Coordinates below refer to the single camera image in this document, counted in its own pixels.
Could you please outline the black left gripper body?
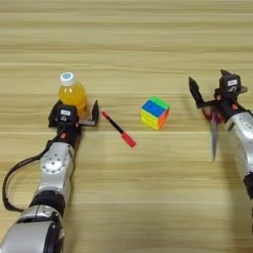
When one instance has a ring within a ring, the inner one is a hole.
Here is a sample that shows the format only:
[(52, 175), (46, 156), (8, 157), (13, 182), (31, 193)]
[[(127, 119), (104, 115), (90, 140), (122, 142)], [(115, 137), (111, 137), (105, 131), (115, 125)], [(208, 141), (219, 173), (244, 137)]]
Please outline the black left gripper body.
[(80, 121), (75, 123), (73, 126), (69, 124), (61, 124), (53, 121), (48, 124), (49, 127), (54, 127), (56, 129), (56, 137), (53, 142), (62, 142), (76, 147), (78, 145), (82, 130), (84, 127), (95, 127), (97, 121)]

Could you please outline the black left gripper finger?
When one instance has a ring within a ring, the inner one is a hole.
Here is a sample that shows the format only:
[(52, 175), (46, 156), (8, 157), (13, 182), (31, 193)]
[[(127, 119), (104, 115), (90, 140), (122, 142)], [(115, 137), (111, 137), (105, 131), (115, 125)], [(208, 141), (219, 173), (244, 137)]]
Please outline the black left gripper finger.
[(93, 126), (97, 125), (98, 119), (99, 119), (99, 105), (98, 105), (98, 100), (96, 100), (92, 109)]
[(48, 116), (48, 125), (50, 127), (57, 126), (57, 109), (62, 105), (62, 102), (58, 100), (51, 109), (51, 112)]

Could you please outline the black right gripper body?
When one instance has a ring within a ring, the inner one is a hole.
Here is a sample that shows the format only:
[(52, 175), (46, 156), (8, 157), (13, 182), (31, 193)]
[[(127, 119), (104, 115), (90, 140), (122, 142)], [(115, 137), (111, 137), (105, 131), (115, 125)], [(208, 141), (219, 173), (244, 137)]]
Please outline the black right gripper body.
[(203, 110), (203, 114), (208, 121), (227, 122), (231, 117), (248, 112), (239, 103), (233, 100), (211, 100), (197, 103), (197, 108)]

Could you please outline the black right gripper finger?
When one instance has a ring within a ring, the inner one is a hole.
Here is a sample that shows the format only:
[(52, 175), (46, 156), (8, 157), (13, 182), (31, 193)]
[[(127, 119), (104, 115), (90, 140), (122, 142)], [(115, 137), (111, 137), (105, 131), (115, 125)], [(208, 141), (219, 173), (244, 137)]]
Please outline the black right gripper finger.
[(196, 102), (196, 105), (199, 108), (204, 103), (204, 100), (203, 100), (203, 97), (200, 93), (199, 85), (192, 77), (189, 78), (189, 88), (190, 88), (190, 92)]
[(245, 93), (247, 88), (241, 84), (241, 78), (237, 74), (232, 74), (221, 69), (221, 77), (219, 79), (219, 88), (227, 93)]

